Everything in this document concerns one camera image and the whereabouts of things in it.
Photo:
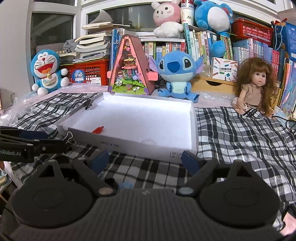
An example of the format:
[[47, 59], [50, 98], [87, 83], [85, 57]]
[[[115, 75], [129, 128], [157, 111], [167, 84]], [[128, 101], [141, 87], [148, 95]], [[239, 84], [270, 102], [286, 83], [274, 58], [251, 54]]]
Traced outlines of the person's left hand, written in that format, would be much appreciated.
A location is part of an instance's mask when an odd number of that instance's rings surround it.
[[0, 161], [0, 168], [1, 168], [2, 170], [4, 170], [4, 168], [5, 168], [5, 166], [4, 166], [4, 162], [3, 162], [3, 161]]

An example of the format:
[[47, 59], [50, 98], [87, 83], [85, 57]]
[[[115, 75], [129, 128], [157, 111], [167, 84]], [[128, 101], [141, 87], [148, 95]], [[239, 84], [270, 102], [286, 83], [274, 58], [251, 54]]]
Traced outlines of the person's right hand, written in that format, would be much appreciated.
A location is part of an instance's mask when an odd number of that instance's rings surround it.
[[283, 236], [291, 235], [296, 230], [296, 219], [287, 212], [283, 221], [285, 223], [285, 227], [280, 231], [280, 233]]

